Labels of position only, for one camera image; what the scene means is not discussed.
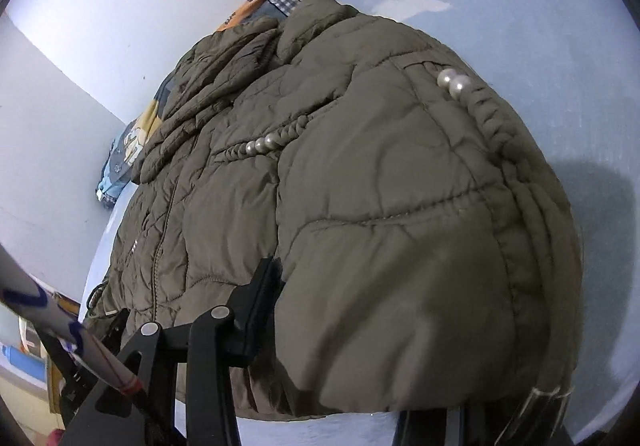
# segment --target jacket zipper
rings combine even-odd
[[[191,151],[196,146],[198,142],[198,138],[200,137],[200,133],[193,140],[193,145],[191,146]],[[169,200],[169,209],[166,211],[166,219],[164,219],[164,224],[162,225],[162,236],[160,237],[160,242],[158,243],[158,247],[156,248],[156,252],[154,253],[154,261],[151,267],[151,295],[153,297],[153,305],[151,306],[151,321],[156,321],[156,317],[158,316],[158,290],[156,289],[156,283],[158,282],[158,258],[160,256],[160,250],[162,249],[162,244],[164,244],[164,236],[166,235],[166,227],[169,224],[169,217],[171,215],[171,210],[174,207],[174,197],[175,193],[178,190],[178,180],[180,179],[178,175],[178,179],[175,181],[174,189],[171,192],[171,198]]]

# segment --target mattress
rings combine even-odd
[[[640,32],[621,0],[339,0],[456,51],[524,119],[572,203],[584,254],[584,339],[565,425],[603,428],[640,379]],[[108,268],[118,200],[84,302]],[[245,445],[387,446],[397,415],[238,420]],[[176,421],[184,430],[184,406]]]

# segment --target silver screw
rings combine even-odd
[[[158,324],[150,321],[149,323],[145,323],[140,329],[140,332],[143,336],[153,336],[156,332],[158,332]]]
[[[223,318],[226,318],[227,316],[229,316],[229,313],[229,308],[226,305],[218,305],[217,307],[211,309],[211,316],[216,320],[222,320]]]

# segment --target puffer jacket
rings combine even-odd
[[[436,78],[471,78],[458,99]],[[570,206],[521,119],[430,36],[306,0],[178,63],[89,322],[189,323],[286,285],[239,416],[445,407],[568,387],[580,336]],[[184,398],[184,372],[178,379]]]

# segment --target bed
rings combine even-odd
[[[569,196],[584,250],[584,339],[565,421],[606,427],[640,379],[640,32],[621,0],[339,0],[454,49],[524,119]],[[82,305],[109,265],[136,186],[100,240]],[[184,406],[176,422],[184,431]],[[239,419],[243,444],[389,445],[393,413],[274,423]]]

